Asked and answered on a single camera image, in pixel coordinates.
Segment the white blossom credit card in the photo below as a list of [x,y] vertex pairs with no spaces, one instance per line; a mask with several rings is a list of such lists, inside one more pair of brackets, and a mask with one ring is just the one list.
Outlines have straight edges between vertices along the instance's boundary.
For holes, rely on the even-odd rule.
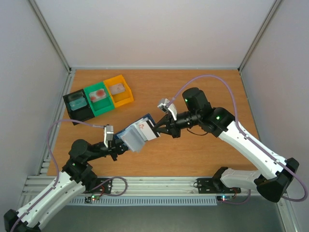
[[150,141],[160,137],[157,132],[153,131],[154,125],[150,120],[137,122],[136,126],[144,141]]

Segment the blue card holder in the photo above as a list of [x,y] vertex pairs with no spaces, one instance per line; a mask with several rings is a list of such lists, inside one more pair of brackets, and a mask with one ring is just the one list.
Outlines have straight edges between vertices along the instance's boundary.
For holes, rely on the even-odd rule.
[[140,133],[138,132],[136,123],[145,120],[150,120],[153,125],[155,125],[155,121],[153,120],[152,116],[150,114],[146,114],[142,118],[127,126],[125,129],[116,133],[115,138],[121,139],[127,148],[132,152],[140,152],[145,143],[148,141],[143,140]]

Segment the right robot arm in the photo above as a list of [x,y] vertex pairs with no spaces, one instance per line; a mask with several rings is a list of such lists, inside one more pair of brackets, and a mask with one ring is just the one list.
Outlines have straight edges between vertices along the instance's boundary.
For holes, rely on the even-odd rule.
[[165,116],[153,130],[179,138],[183,129],[200,126],[205,133],[234,147],[257,168],[256,171],[241,171],[221,167],[211,179],[215,192],[230,188],[249,189],[277,203],[292,182],[299,167],[298,161],[276,155],[237,123],[228,110],[212,107],[204,92],[197,87],[186,90],[182,96],[188,110],[178,113],[174,104],[162,99],[158,108],[165,112]]

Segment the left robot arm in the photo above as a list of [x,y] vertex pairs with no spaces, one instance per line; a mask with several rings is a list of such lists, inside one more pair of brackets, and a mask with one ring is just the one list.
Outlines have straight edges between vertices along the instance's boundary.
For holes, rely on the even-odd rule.
[[107,144],[90,144],[83,139],[76,140],[69,151],[69,160],[55,179],[32,201],[19,208],[10,209],[4,215],[7,232],[40,232],[46,223],[70,200],[82,193],[96,190],[109,195],[107,184],[111,178],[101,181],[93,172],[89,161],[111,156],[117,160],[128,151],[120,139],[113,138]]

